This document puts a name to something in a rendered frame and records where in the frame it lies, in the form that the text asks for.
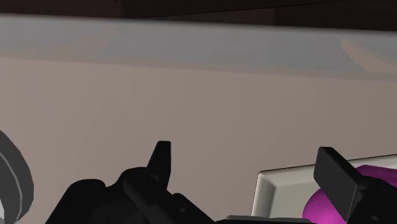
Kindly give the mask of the dark grey round dish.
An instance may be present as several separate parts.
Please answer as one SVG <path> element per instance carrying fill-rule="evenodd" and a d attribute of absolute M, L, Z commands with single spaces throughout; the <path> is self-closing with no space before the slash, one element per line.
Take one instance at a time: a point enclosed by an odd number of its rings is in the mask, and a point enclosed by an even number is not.
<path fill-rule="evenodd" d="M 34 200 L 31 170 L 20 150 L 0 130 L 0 201 L 4 224 L 16 224 Z"/>

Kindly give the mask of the white square tray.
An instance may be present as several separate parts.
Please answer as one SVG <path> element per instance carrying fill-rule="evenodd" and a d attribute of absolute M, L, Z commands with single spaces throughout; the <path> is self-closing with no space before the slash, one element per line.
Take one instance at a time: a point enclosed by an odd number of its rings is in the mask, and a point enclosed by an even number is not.
<path fill-rule="evenodd" d="M 313 164 L 261 171 L 251 215 L 301 218 L 306 202 L 319 189 L 313 173 Z"/>

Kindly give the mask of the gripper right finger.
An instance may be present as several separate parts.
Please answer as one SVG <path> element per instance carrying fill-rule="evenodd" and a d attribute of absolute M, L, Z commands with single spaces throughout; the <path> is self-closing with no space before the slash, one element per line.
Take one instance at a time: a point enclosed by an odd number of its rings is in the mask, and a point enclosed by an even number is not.
<path fill-rule="evenodd" d="M 397 188 L 360 174 L 334 148 L 318 149 L 314 179 L 346 224 L 397 224 Z"/>

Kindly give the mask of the magenta round object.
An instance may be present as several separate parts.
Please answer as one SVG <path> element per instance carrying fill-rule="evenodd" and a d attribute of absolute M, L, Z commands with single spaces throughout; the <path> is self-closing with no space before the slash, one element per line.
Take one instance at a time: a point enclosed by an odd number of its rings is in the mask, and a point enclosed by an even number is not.
<path fill-rule="evenodd" d="M 397 169 L 361 165 L 356 170 L 364 176 L 379 178 L 397 187 Z M 346 224 L 322 189 L 316 191 L 307 201 L 302 218 L 309 219 L 316 224 Z"/>

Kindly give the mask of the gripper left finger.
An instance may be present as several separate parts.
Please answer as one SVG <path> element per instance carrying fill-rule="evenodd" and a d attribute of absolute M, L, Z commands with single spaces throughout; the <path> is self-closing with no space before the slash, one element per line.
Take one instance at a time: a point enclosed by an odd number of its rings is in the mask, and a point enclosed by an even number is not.
<path fill-rule="evenodd" d="M 45 224 L 215 224 L 184 195 L 168 191 L 170 176 L 171 143 L 159 141 L 146 167 L 123 171 L 112 185 L 71 184 Z"/>

